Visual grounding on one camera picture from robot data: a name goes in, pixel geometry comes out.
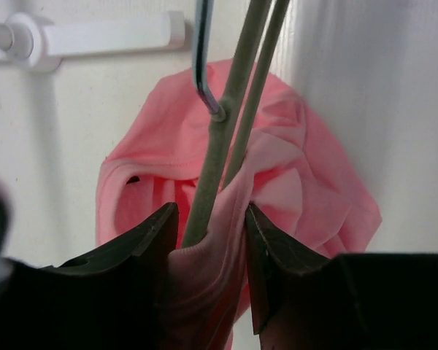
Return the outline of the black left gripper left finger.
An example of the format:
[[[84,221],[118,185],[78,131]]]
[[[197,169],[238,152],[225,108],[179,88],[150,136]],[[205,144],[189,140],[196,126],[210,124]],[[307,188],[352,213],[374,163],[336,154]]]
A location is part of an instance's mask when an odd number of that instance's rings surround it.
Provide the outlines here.
[[[166,203],[61,266],[0,259],[0,349],[157,349],[177,225],[178,207]]]

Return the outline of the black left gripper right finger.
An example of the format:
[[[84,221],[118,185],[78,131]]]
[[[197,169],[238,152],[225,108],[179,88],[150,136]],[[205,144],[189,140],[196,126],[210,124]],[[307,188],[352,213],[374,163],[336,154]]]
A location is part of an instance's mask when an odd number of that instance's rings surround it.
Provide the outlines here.
[[[328,259],[256,205],[245,225],[253,332],[262,349],[438,349],[438,254]]]

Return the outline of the pink t shirt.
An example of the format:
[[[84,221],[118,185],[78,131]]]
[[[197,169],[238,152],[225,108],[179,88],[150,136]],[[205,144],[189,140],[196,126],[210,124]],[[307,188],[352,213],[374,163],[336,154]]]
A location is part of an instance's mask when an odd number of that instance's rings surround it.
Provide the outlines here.
[[[101,165],[99,244],[168,202],[178,205],[178,231],[184,233],[208,125],[190,70],[157,83]],[[218,194],[207,235],[200,244],[169,254],[157,349],[231,348],[233,325],[250,305],[244,228],[249,203],[325,257],[362,252],[382,221],[342,145],[290,86],[269,75],[242,167]]]

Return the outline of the grey velvet hanger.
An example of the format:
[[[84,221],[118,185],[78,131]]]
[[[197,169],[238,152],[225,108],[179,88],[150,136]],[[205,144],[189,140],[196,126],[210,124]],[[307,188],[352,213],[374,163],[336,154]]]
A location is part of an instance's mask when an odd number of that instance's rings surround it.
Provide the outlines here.
[[[193,85],[210,113],[209,143],[182,248],[197,245],[207,234],[219,189],[227,187],[240,169],[274,49],[288,10],[288,1],[251,1],[226,86],[216,99],[207,83],[212,1],[196,3],[193,33]]]

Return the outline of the white clothes rack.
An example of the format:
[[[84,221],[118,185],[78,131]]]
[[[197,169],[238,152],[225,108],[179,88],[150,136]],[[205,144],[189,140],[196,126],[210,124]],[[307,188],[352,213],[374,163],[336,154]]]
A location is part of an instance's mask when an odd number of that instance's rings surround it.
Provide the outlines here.
[[[16,12],[0,23],[0,63],[42,73],[55,71],[64,58],[176,50],[184,43],[179,11],[61,26]]]

